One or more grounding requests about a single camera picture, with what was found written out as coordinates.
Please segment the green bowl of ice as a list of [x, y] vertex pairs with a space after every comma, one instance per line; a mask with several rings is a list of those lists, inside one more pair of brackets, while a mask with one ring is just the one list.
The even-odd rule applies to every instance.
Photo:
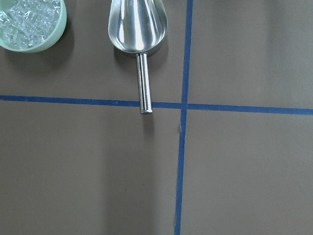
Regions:
[[61, 38], [67, 24], [63, 0], [2, 0], [0, 46], [10, 51], [35, 53]]

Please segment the steel ice scoop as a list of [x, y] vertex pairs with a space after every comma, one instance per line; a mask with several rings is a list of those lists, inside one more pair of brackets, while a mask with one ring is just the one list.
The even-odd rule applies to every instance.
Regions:
[[116, 49], [136, 58], [141, 114], [153, 112], [148, 56], [161, 47], [167, 28], [166, 10], [161, 0], [111, 1], [109, 39]]

